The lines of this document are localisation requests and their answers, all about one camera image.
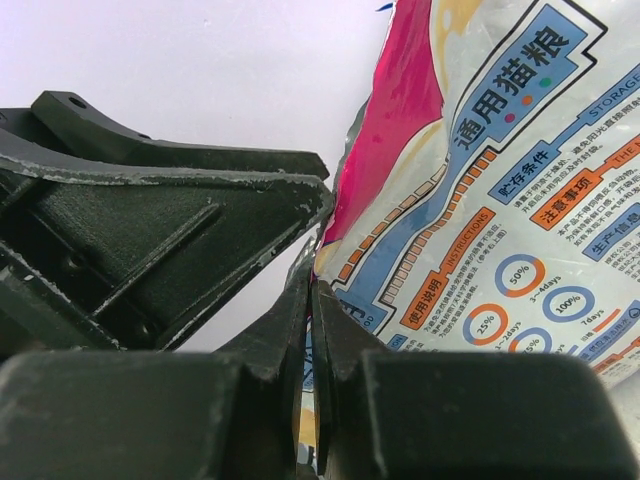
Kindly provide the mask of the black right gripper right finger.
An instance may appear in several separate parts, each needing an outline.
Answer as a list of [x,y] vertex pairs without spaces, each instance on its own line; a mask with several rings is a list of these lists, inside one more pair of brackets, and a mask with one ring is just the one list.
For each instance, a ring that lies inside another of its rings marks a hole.
[[327,479],[635,479],[601,383],[557,354],[396,352],[310,290],[319,474]]

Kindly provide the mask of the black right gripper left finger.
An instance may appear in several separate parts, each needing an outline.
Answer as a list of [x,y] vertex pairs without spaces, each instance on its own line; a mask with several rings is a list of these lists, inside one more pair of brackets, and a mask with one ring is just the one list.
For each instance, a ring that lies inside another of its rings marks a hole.
[[311,264],[212,353],[57,351],[1,369],[5,479],[292,479]]

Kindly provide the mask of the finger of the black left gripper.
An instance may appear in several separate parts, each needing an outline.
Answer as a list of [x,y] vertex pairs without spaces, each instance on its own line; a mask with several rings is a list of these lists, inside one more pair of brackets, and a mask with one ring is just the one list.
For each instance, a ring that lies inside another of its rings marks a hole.
[[44,91],[28,108],[1,110],[1,128],[50,150],[136,167],[313,175],[329,172],[318,154],[176,143],[129,129],[73,92]]
[[331,207],[314,154],[247,169],[1,158],[1,346],[172,350]]

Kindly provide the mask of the pet food bag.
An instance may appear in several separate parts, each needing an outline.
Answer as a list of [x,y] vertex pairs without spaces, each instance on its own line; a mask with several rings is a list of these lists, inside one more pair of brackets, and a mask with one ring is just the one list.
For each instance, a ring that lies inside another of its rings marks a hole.
[[314,273],[396,352],[639,370],[639,5],[395,1]]

